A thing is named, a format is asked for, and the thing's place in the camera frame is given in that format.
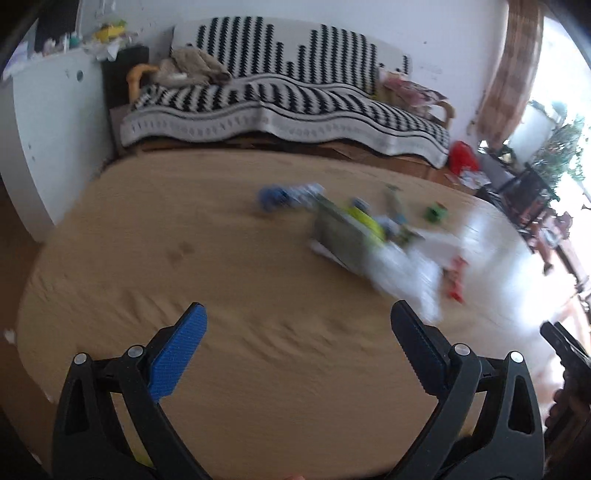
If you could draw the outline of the person's right hand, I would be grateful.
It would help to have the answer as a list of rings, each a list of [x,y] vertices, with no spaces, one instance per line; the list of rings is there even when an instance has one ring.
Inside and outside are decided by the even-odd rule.
[[[553,444],[576,438],[590,418],[590,404],[566,388],[557,390],[553,400],[545,421],[545,441]]]

